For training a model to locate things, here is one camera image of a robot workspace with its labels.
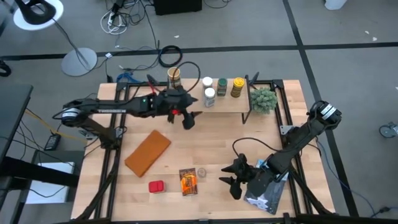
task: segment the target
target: small green plant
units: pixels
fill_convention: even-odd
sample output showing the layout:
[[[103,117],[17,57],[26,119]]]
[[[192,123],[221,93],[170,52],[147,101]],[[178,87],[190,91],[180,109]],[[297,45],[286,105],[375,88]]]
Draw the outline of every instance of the small green plant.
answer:
[[[275,109],[278,99],[273,91],[267,88],[260,88],[251,92],[251,103],[253,109],[261,114],[269,114]]]

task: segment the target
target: black box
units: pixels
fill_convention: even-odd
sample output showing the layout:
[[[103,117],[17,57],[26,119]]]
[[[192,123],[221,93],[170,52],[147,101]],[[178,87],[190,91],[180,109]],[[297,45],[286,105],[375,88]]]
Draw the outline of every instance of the black box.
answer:
[[[201,11],[201,0],[154,0],[158,16]]]

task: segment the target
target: black desk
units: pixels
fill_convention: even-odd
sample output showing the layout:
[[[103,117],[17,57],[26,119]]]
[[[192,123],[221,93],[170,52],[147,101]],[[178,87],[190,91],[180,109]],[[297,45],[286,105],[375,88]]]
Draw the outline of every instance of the black desk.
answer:
[[[9,190],[24,190],[19,199],[20,204],[12,216],[12,223],[17,223],[22,213],[31,180],[76,187],[79,179],[79,176],[75,174],[36,165],[35,156],[33,164],[6,156],[29,102],[32,89],[31,85],[0,83],[0,189],[2,189],[0,190],[0,209]]]

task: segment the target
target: red small box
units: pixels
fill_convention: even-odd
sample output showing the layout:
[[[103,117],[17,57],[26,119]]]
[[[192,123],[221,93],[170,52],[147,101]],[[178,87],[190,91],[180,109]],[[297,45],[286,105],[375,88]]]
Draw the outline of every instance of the red small box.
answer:
[[[162,193],[165,191],[166,191],[166,189],[165,189],[163,180],[156,180],[156,181],[149,182],[149,192],[150,193],[156,194],[156,193]]]

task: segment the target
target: wooden table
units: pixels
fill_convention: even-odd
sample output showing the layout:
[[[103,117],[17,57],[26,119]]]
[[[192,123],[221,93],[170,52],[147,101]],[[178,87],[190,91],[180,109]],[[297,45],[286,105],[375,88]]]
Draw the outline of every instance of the wooden table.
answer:
[[[294,125],[299,126],[307,120],[305,114],[307,107],[300,82],[285,80],[284,86]],[[112,100],[115,88],[116,84],[101,84],[98,98]],[[148,91],[148,87],[141,87],[139,94],[146,94]],[[94,119],[108,126],[110,115],[96,114]],[[234,200],[229,194],[229,186],[218,180],[219,177],[230,176],[220,169],[232,164],[233,159],[236,158],[231,148],[235,139],[254,137],[274,148],[282,147],[275,113],[269,115],[252,113],[246,124],[242,124],[240,114],[203,113],[195,118],[196,125],[189,131],[182,128],[181,120],[182,118],[178,116],[175,124],[169,124],[166,117],[141,119],[127,115],[125,125],[128,130],[123,137],[112,221],[277,218],[286,212],[294,217],[288,183],[285,185],[277,215],[271,215],[243,201],[243,197],[241,200]],[[146,174],[139,178],[124,165],[123,161],[154,129],[164,134],[172,143]],[[97,144],[93,144],[86,151],[89,152],[96,146]],[[265,159],[272,153],[262,144],[250,140],[238,142],[236,149],[245,153],[249,164],[255,164],[257,159]],[[308,186],[319,201],[327,209],[333,211],[333,203],[318,151],[307,146],[302,152],[302,163]],[[104,150],[102,149],[92,152],[85,158],[72,218],[79,216],[94,197],[100,181],[103,158]],[[205,168],[207,176],[204,179],[198,178],[198,195],[183,197],[178,171],[193,167]],[[148,183],[153,180],[165,181],[167,192],[150,194]],[[242,185],[242,188],[245,192],[246,185]],[[301,191],[298,190],[298,193],[303,210]],[[104,196],[103,215],[107,201],[108,193]]]

